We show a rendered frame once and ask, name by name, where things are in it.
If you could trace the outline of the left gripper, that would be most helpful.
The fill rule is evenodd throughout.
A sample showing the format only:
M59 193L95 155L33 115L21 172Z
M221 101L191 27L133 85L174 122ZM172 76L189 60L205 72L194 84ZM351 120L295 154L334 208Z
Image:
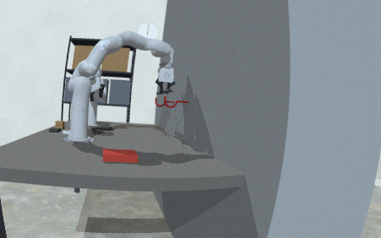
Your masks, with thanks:
M99 77L96 77L95 79L91 80L90 82L92 84L91 93L90 93L90 101L93 102L94 101L93 95L96 93L99 93L99 96L102 98L102 92L105 88L105 85L102 84L102 80Z

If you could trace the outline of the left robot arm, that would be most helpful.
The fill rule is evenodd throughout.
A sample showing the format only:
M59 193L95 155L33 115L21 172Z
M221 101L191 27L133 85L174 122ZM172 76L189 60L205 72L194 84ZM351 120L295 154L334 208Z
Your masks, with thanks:
M99 71L96 75L89 77L89 80L95 79L96 77L101 77L101 67L99 68ZM99 97L99 93L96 93L93 95L94 101L89 102L89 114L88 114L88 126L98 126L96 125L96 118L97 118L97 102L96 101L103 101L106 98L106 88L104 88L102 92L102 98Z

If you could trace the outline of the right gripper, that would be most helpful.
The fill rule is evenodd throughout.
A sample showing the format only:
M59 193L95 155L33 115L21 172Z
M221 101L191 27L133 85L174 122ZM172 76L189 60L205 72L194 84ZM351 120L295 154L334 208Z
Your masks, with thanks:
M155 81L161 87L161 94L163 93L163 82L168 83L167 89L169 89L174 82L174 68L172 67L160 67L158 79ZM159 82L158 82L159 81ZM172 84L171 84L172 83Z

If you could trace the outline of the red rectangular block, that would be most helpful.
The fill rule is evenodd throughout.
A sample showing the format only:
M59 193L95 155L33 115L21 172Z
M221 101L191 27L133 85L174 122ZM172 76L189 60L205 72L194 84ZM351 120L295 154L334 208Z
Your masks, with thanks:
M135 150L103 149L103 161L138 163L138 155Z

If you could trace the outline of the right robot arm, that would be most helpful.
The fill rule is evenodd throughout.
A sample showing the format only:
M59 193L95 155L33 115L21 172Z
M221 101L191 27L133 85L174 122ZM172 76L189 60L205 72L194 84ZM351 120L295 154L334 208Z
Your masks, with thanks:
M119 51L122 46L126 45L142 51L151 51L154 57L162 57L159 66L172 67L173 65L174 50L170 45L164 41L146 38L131 30L124 31L117 36L108 36L99 41L87 59L78 64L68 82L68 91L73 95L70 130L63 131L64 135L68 135L68 140L90 140L90 137L88 137L88 114L92 85L86 77L97 74L107 54Z

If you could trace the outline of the small brown cardboard box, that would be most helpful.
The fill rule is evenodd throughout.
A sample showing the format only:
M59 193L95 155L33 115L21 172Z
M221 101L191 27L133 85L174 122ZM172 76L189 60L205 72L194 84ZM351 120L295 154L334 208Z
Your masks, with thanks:
M64 123L65 121L55 121L55 128L64 129Z

